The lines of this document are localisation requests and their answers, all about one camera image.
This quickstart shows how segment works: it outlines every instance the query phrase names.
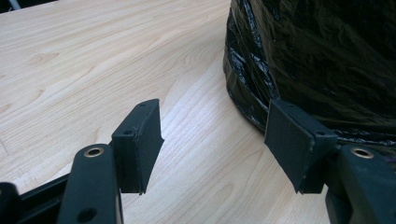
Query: wood grain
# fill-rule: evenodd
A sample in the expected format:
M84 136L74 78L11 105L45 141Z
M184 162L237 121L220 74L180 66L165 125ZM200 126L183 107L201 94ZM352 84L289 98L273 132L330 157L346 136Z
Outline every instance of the wood grain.
M0 177L20 192L70 171L138 103L163 138L126 223L328 223L233 105L222 57L230 1L62 0L0 15Z

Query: screw hole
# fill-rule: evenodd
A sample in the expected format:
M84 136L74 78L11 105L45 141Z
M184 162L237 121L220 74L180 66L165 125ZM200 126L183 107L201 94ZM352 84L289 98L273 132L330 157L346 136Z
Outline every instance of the screw hole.
M370 151L367 151L366 149L358 148L358 147L353 147L351 149L352 153L360 158L364 159L372 159L374 157L374 154L371 153Z
M85 208L81 210L77 215L77 221L79 223L87 223L92 221L96 217L97 211L94 208Z
M105 150L101 147L92 147L84 152L85 157L97 157L100 156Z

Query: trash bag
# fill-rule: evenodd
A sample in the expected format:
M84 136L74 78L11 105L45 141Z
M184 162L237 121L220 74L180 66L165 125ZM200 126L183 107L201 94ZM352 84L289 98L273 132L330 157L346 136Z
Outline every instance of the trash bag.
M281 99L340 143L395 161L393 0L232 0L223 69L234 103L264 132L269 101Z

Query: black object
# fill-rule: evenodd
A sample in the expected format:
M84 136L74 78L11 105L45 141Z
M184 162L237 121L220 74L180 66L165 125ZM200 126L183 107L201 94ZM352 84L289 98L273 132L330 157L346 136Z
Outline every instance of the black object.
M123 223L122 192L146 192L163 144L159 101L137 105L109 145L84 147L69 175L19 195L0 183L0 223Z
M337 145L336 135L298 106L275 100L265 144L296 191L329 187L332 223L396 223L396 175L375 150Z
M393 0L233 0L228 92L263 131L270 100L281 99L340 142L374 147L395 162L395 15Z

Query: shiny plastic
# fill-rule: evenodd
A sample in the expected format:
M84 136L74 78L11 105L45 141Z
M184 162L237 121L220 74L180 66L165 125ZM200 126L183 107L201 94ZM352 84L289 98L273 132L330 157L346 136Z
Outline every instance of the shiny plastic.
M280 98L340 142L394 155L393 0L233 0L223 68L233 101L261 130L269 101Z

